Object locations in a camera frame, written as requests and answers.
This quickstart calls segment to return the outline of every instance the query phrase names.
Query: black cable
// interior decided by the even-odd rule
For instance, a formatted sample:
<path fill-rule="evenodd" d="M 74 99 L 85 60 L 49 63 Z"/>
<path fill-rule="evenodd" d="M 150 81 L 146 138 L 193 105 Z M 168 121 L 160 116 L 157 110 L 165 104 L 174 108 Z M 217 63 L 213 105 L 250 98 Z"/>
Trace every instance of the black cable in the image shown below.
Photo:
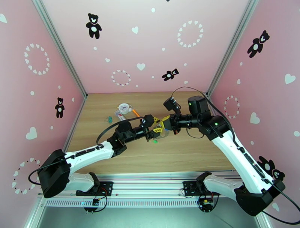
<path fill-rule="evenodd" d="M 287 198 L 297 209 L 298 209 L 298 211 L 300 212 L 300 208 L 299 208 L 299 206 L 290 198 L 290 197 L 288 197 L 285 193 L 283 193 L 276 185 L 274 185 L 271 181 L 269 181 L 268 179 L 267 179 L 267 181 L 277 190 L 277 191 L 279 191 L 285 198 Z M 280 220 L 280 219 L 278 219 L 278 218 L 276 218 L 276 217 L 274 217 L 273 215 L 270 215 L 270 214 L 268 214 L 267 212 L 265 212 L 265 211 L 262 211 L 263 213 L 265 213 L 266 215 L 268 215 L 268 216 L 270 216 L 271 218 L 273 218 L 273 219 L 275 219 L 275 220 L 277 220 L 277 221 L 279 221 L 279 222 L 282 222 L 282 223 L 285 223 L 285 224 L 289 224 L 289 225 L 298 225 L 298 224 L 300 224 L 300 220 L 298 221 L 298 222 L 286 222 L 286 221 L 283 221 L 283 220 Z"/>
<path fill-rule="evenodd" d="M 96 213 L 96 212 L 101 212 L 101 211 L 103 211 L 105 208 L 106 208 L 106 206 L 107 206 L 107 196 L 106 195 L 104 195 L 104 197 L 105 197 L 105 199 L 106 199 L 106 202 L 105 202 L 105 205 L 104 205 L 104 207 L 103 208 L 101 208 L 100 210 L 98 210 L 98 211 L 93 211 L 93 213 Z"/>
<path fill-rule="evenodd" d="M 231 126 L 231 123 L 228 121 L 227 117 L 226 117 L 220 110 L 218 110 L 218 109 L 213 105 L 213 103 L 211 103 L 211 101 L 207 98 L 207 96 L 206 96 L 203 92 L 201 92 L 200 90 L 197 90 L 197 89 L 195 89 L 195 88 L 192 88 L 192 87 L 182 86 L 182 87 L 179 87 L 179 88 L 175 89 L 175 90 L 173 91 L 171 97 L 173 97 L 173 94 L 174 94 L 177 90 L 179 90 L 179 89 L 181 89 L 181 88 L 189 88 L 189 89 L 192 89 L 192 90 L 195 90 L 195 91 L 198 91 L 199 93 L 201 93 L 202 96 L 205 98 L 205 100 L 210 104 L 210 106 L 213 107 L 213 109 L 216 110 L 216 111 L 224 118 L 224 120 L 225 120 L 227 126 L 229 127 L 229 129 L 230 129 L 230 131 L 231 131 L 231 133 L 232 133 L 232 141 L 233 141 L 233 143 L 234 143 L 237 147 L 240 147 L 240 146 L 238 145 L 238 143 L 236 142 L 236 135 L 234 134 L 233 128 L 232 128 L 232 126 Z"/>
<path fill-rule="evenodd" d="M 66 160 L 69 159 L 69 158 L 73 158 L 73 159 L 74 159 L 75 156 L 72 155 L 72 156 L 70 156 L 70 157 L 61 159 L 61 160 L 58 161 L 58 162 L 51 163 L 51 164 L 46 165 L 46 166 L 42 166 L 42 167 L 40 167 L 40 168 L 38 168 L 38 169 L 32 171 L 32 172 L 28 175 L 28 181 L 29 181 L 30 183 L 34 184 L 34 185 L 41 185 L 40 183 L 36 183 L 36 182 L 33 182 L 33 181 L 31 180 L 31 175 L 32 175 L 32 174 L 34 174 L 35 172 L 38 172 L 39 170 L 42 170 L 42 169 L 44 169 L 44 168 L 47 168 L 47 167 L 49 167 L 49 166 L 56 165 L 56 164 L 58 164 L 58 163 L 60 163 L 60 162 L 66 161 Z"/>
<path fill-rule="evenodd" d="M 106 128 L 106 129 L 98 136 L 98 138 L 96 139 L 96 144 L 97 144 L 98 146 L 100 146 L 101 144 L 98 144 L 98 142 L 99 142 L 99 140 L 101 139 L 101 137 L 102 137 L 106 132 L 108 132 L 110 129 L 112 129 L 113 127 L 119 125 L 120 123 L 129 122 L 129 121 L 132 121 L 132 120 L 143 119 L 143 118 L 144 118 L 143 116 L 135 117 L 135 118 L 131 118 L 131 119 L 121 120 L 121 121 L 119 121 L 119 122 L 116 122 L 116 123 L 110 125 L 108 128 Z"/>
<path fill-rule="evenodd" d="M 186 133 L 187 133 L 190 137 L 192 137 L 192 138 L 198 138 L 198 137 L 191 136 L 190 133 L 189 133 L 189 131 L 188 131 L 188 128 L 186 128 Z"/>

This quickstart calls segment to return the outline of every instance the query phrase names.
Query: white mug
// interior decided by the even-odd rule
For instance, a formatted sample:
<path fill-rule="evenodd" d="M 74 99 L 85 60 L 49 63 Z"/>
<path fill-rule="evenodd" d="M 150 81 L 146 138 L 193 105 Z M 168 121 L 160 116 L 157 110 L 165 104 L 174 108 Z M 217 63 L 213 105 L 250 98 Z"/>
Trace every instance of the white mug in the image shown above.
<path fill-rule="evenodd" d="M 125 115 L 132 111 L 133 107 L 127 103 L 122 103 L 118 107 L 121 114 Z"/>

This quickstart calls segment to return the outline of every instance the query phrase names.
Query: orange pen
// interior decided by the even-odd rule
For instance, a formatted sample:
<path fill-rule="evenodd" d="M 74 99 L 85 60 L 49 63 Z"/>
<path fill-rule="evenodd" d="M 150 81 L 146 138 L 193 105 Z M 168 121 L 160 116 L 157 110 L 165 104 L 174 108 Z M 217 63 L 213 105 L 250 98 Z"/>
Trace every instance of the orange pen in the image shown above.
<path fill-rule="evenodd" d="M 140 117 L 140 115 L 137 113 L 137 111 L 135 111 L 134 109 L 132 110 L 132 112 L 137 116 Z"/>

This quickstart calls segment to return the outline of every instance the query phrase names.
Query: wire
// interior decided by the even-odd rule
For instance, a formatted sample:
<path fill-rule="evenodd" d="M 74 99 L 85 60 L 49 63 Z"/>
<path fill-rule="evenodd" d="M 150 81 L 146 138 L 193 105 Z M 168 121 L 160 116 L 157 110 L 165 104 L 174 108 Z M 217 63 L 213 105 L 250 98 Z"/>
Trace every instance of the wire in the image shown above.
<path fill-rule="evenodd" d="M 238 143 L 236 142 L 236 135 L 234 134 L 233 128 L 232 128 L 232 126 L 231 126 L 231 123 L 228 121 L 228 119 L 226 118 L 226 116 L 225 116 L 220 110 L 218 110 L 218 109 L 213 105 L 213 103 L 211 103 L 211 101 L 208 99 L 208 97 L 207 97 L 203 92 L 201 92 L 200 90 L 197 90 L 197 89 L 195 89 L 195 88 L 192 88 L 192 87 L 182 86 L 182 87 L 179 87 L 179 88 L 175 89 L 175 90 L 173 91 L 171 97 L 173 97 L 173 94 L 174 94 L 177 90 L 179 90 L 179 89 L 181 89 L 181 88 L 189 88 L 189 89 L 192 89 L 192 90 L 195 90 L 195 91 L 198 91 L 199 93 L 201 93 L 202 96 L 205 98 L 205 100 L 210 104 L 210 106 L 213 107 L 213 109 L 216 110 L 216 111 L 224 118 L 224 120 L 225 120 L 227 126 L 229 127 L 229 130 L 230 130 L 231 133 L 232 133 L 232 141 L 233 141 L 233 143 L 234 143 L 237 147 L 240 147 L 240 146 L 238 145 Z"/>
<path fill-rule="evenodd" d="M 268 179 L 267 179 L 267 181 L 277 190 L 277 191 L 279 191 L 285 198 L 287 198 L 297 209 L 298 209 L 298 211 L 300 212 L 300 208 L 299 208 L 299 206 L 290 198 L 290 197 L 288 197 L 285 193 L 283 193 L 276 185 L 274 185 L 271 181 L 269 181 Z M 270 214 L 268 214 L 267 212 L 265 212 L 265 211 L 262 211 L 263 213 L 265 213 L 266 215 L 268 215 L 268 216 L 270 216 L 271 218 L 273 218 L 273 219 L 275 219 L 275 220 L 277 220 L 277 221 L 279 221 L 279 222 L 282 222 L 282 223 L 285 223 L 285 224 L 289 224 L 289 225 L 298 225 L 298 224 L 300 224 L 300 220 L 298 221 L 298 222 L 286 222 L 286 221 L 283 221 L 283 220 L 280 220 L 280 219 L 278 219 L 278 218 L 276 218 L 276 217 L 274 217 L 273 215 L 270 215 Z"/>
<path fill-rule="evenodd" d="M 33 181 L 31 180 L 31 175 L 32 175 L 32 174 L 34 174 L 35 172 L 38 172 L 39 170 L 42 170 L 42 169 L 44 169 L 44 168 L 47 168 L 47 167 L 49 167 L 49 166 L 56 165 L 56 164 L 58 164 L 58 163 L 60 163 L 60 162 L 66 161 L 66 160 L 69 159 L 69 158 L 73 158 L 73 159 L 74 159 L 75 156 L 72 155 L 72 156 L 67 157 L 67 158 L 64 158 L 64 159 L 62 159 L 62 160 L 60 160 L 60 161 L 57 161 L 57 162 L 55 162 L 55 163 L 51 163 L 51 164 L 46 165 L 46 166 L 42 166 L 42 167 L 40 167 L 40 168 L 38 168 L 38 169 L 32 171 L 32 172 L 28 175 L 28 181 L 29 181 L 30 183 L 34 184 L 34 185 L 41 185 L 40 183 L 36 183 L 36 182 L 33 182 Z"/>
<path fill-rule="evenodd" d="M 193 194 L 191 197 L 186 197 L 185 194 L 182 192 L 183 190 L 184 190 L 184 188 L 181 190 L 182 195 L 183 195 L 185 198 L 187 198 L 187 199 L 191 199 L 191 198 L 193 198 L 193 197 L 195 196 L 196 190 L 198 190 L 198 189 L 197 189 L 197 187 L 195 188 L 194 194 Z"/>
<path fill-rule="evenodd" d="M 138 119 L 143 119 L 143 118 L 144 118 L 143 116 L 135 117 L 135 118 L 131 118 L 131 119 L 121 120 L 121 121 L 119 121 L 119 122 L 116 122 L 116 123 L 110 125 L 108 128 L 106 128 L 106 129 L 98 136 L 98 138 L 97 138 L 97 140 L 96 140 L 96 144 L 97 144 L 98 146 L 100 146 L 101 144 L 98 144 L 98 142 L 99 142 L 99 140 L 101 139 L 101 137 L 102 137 L 106 132 L 108 132 L 110 129 L 112 129 L 113 127 L 115 127 L 115 126 L 117 126 L 117 125 L 119 125 L 119 124 L 121 124 L 121 123 L 124 123 L 124 122 L 129 122 L 129 121 L 132 121 L 132 120 L 138 120 Z"/>
<path fill-rule="evenodd" d="M 191 136 L 187 128 L 186 128 L 186 133 L 192 138 L 198 138 L 198 137 Z"/>

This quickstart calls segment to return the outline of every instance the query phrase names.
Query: white heart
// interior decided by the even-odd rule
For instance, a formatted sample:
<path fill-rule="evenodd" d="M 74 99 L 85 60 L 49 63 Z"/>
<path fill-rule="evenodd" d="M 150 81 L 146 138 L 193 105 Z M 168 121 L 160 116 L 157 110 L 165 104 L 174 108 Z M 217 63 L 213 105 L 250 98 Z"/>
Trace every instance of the white heart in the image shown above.
<path fill-rule="evenodd" d="M 137 65 L 136 65 L 136 67 L 140 70 L 140 71 L 142 71 L 144 68 L 145 68 L 145 64 L 144 63 L 138 63 Z"/>
<path fill-rule="evenodd" d="M 138 34 L 138 27 L 135 26 L 134 28 L 131 29 L 131 31 L 133 31 L 135 34 Z"/>
<path fill-rule="evenodd" d="M 7 23 L 6 17 L 0 13 L 0 21 L 3 23 Z"/>
<path fill-rule="evenodd" d="M 250 117 L 250 123 L 259 124 L 260 119 L 257 117 L 257 114 L 255 112 L 252 112 Z"/>
<path fill-rule="evenodd" d="M 33 140 L 33 139 L 35 139 L 35 138 L 37 138 L 37 133 L 36 133 L 36 129 L 35 129 L 35 127 L 31 127 L 30 129 L 29 129 L 29 132 L 26 134 L 26 138 L 28 139 L 28 140 Z"/>
<path fill-rule="evenodd" d="M 277 203 L 275 203 L 275 202 L 272 203 L 272 207 L 273 207 L 276 211 L 278 211 L 278 212 L 280 211 Z"/>
<path fill-rule="evenodd" d="M 289 84 L 289 83 L 292 83 L 295 80 L 296 80 L 296 77 L 294 75 L 291 76 L 289 73 L 287 73 L 285 75 L 285 83 L 286 83 L 286 85 Z"/>

